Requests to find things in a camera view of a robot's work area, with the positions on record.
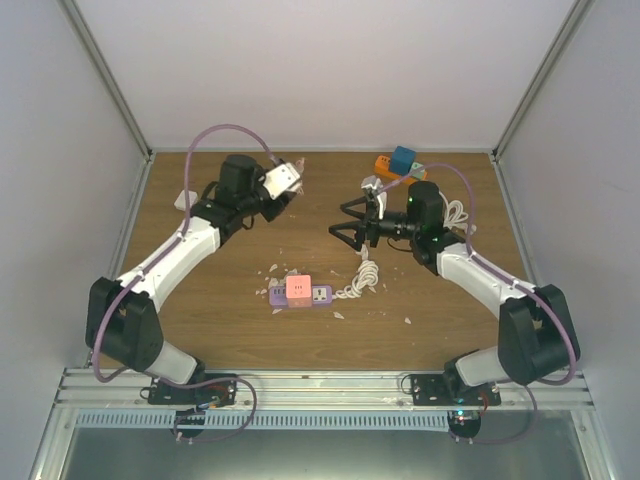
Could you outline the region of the white square plug adapter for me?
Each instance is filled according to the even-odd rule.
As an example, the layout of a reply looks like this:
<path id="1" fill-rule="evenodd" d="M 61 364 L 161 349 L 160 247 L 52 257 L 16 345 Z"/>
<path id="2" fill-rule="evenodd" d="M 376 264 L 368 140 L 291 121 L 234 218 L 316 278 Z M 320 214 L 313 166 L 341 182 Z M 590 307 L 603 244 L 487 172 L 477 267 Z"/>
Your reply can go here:
<path id="1" fill-rule="evenodd" d="M 196 192 L 182 191 L 174 201 L 174 207 L 177 210 L 184 212 L 191 207 L 191 205 L 193 204 L 193 201 L 196 198 L 197 198 Z"/>

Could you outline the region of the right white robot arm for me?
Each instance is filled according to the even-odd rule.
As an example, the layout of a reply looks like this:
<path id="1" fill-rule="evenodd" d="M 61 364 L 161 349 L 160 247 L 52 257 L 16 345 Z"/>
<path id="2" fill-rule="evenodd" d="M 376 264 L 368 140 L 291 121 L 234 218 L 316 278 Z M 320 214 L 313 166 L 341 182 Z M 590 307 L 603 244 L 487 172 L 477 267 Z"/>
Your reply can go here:
<path id="1" fill-rule="evenodd" d="M 480 387 L 513 381 L 527 386 L 551 384 L 550 374 L 565 369 L 572 379 L 580 347 L 564 293 L 548 284 L 536 286 L 509 275 L 445 224 L 444 198 L 430 181 L 410 185 L 402 212 L 386 208 L 381 182 L 369 177 L 362 197 L 341 204 L 351 221 L 329 233 L 357 252 L 376 247 L 382 238 L 406 240 L 416 262 L 475 298 L 498 321 L 495 347 L 477 350 L 446 363 L 443 393 L 464 405 Z"/>

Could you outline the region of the purple power strip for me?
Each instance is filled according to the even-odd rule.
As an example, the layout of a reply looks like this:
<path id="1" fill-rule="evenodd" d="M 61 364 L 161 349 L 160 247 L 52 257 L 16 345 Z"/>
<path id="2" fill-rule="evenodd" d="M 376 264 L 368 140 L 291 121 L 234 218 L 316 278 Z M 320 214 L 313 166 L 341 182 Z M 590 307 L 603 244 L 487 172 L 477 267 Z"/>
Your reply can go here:
<path id="1" fill-rule="evenodd" d="M 286 286 L 269 289 L 269 304 L 274 308 L 308 308 L 329 305 L 333 301 L 333 291 L 329 285 L 314 285 L 301 294 L 291 295 Z"/>

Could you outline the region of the pink cube adapter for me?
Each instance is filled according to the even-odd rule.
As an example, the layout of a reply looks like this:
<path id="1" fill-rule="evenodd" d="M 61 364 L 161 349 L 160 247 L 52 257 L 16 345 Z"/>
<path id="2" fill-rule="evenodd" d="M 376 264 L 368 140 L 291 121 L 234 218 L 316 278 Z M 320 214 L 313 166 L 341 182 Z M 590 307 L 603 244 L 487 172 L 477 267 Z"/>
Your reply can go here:
<path id="1" fill-rule="evenodd" d="M 289 308 L 312 306 L 312 281 L 307 274 L 290 275 L 285 280 L 285 297 Z"/>

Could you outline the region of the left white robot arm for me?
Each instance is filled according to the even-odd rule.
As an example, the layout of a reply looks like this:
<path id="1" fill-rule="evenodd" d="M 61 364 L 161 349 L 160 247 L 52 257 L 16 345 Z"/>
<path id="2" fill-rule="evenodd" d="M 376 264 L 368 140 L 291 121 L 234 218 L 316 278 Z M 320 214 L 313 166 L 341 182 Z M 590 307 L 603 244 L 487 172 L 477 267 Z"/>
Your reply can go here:
<path id="1" fill-rule="evenodd" d="M 185 404 L 201 400 L 206 380 L 196 373 L 198 361 L 165 339 L 159 312 L 198 264 L 236 232 L 251 229 L 256 217 L 277 218 L 300 186 L 301 174 L 291 163 L 265 169 L 250 156 L 228 156 L 218 180 L 188 196 L 185 218 L 159 248 L 118 278 L 101 277 L 91 286 L 85 341 L 92 365 L 107 356 L 171 383 Z"/>

